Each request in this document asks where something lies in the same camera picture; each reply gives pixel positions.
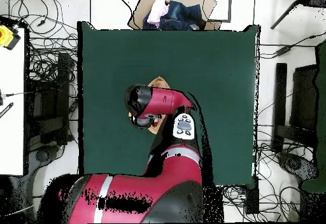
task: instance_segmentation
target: white cloth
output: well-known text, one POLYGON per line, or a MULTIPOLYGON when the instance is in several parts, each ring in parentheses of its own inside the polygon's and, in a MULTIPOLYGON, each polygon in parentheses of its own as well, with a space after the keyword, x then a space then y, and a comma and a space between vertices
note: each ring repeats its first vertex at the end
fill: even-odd
POLYGON ((166 0, 155 0, 152 10, 147 18, 147 22, 157 27, 160 25, 160 17, 169 11, 169 5, 166 5, 166 0))

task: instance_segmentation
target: blue cloth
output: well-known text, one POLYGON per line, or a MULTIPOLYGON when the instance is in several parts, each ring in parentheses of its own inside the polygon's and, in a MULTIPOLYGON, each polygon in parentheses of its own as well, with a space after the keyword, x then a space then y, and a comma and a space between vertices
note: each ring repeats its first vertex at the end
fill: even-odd
POLYGON ((199 4, 186 7, 182 3, 170 1, 169 11, 160 18, 162 30, 194 30, 192 26, 203 25, 199 4))
POLYGON ((150 12, 147 13, 147 15, 145 16, 145 18, 143 20, 143 30, 158 30, 156 25, 149 24, 147 22, 147 19, 148 19, 149 16, 150 16, 150 12))

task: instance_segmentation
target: green table surface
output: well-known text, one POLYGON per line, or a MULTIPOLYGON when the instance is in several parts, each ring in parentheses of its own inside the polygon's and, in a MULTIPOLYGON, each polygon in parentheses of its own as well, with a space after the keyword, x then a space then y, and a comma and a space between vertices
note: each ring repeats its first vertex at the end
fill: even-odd
POLYGON ((199 101, 215 184, 252 182, 257 26, 246 32, 81 26, 85 173, 143 174, 155 136, 131 125, 124 95, 129 85, 161 76, 199 101))

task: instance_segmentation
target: tripod leg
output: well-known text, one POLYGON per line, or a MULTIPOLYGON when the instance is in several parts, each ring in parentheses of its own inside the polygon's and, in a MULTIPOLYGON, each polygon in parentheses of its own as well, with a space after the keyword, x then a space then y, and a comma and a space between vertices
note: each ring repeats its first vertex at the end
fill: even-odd
POLYGON ((287 8, 284 14, 282 14, 281 17, 274 23, 274 25, 271 26, 271 29, 274 29, 296 6, 300 5, 301 2, 301 0, 294 1, 290 7, 287 8))

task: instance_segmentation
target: brown object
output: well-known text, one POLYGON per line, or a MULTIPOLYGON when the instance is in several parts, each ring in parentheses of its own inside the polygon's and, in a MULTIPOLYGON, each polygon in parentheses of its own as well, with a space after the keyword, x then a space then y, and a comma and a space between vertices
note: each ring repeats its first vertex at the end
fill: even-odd
MULTIPOLYGON (((156 79, 154 79, 153 81, 151 81, 148 84, 149 87, 157 87, 157 88, 170 88, 169 85, 166 83, 165 79, 163 79, 162 77, 157 77, 156 79)), ((159 119, 159 122, 157 123, 156 127, 151 126, 148 130, 153 133, 153 134, 157 134, 157 132, 159 131, 160 125, 163 121, 163 119, 165 118, 165 115, 162 115, 162 118, 159 119)))
MULTIPOLYGON (((202 6, 203 6, 204 0, 173 0, 173 1, 180 2, 180 3, 184 4, 186 7, 197 5, 197 4, 201 5, 201 15, 202 15, 202 19, 204 21, 207 21, 206 16, 209 18, 209 16, 211 15, 211 12, 213 11, 213 9, 216 5, 215 0, 205 0, 204 11, 203 11, 202 6)), ((155 0, 139 0, 138 1, 138 5, 134 11, 134 20, 135 20, 135 23, 141 29, 143 29, 143 20, 144 20, 145 16, 147 15, 147 13, 149 13, 151 11, 154 2, 155 2, 155 0)), ((204 30, 218 30, 220 27, 220 22, 217 22, 217 23, 218 24, 216 24, 215 27, 214 27, 214 25, 206 24, 206 27, 204 30)), ((137 26, 134 24, 134 21, 132 18, 129 20, 128 26, 133 29, 138 29, 137 26)))

